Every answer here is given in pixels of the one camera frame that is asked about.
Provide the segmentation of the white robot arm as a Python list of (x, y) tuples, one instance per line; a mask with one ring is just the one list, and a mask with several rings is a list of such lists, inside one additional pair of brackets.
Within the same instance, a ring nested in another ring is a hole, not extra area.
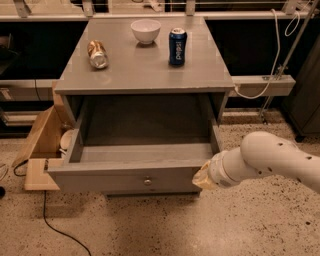
[(240, 146), (215, 154), (194, 175), (201, 189), (229, 188), (247, 179), (280, 175), (320, 192), (320, 158), (268, 132), (246, 135)]

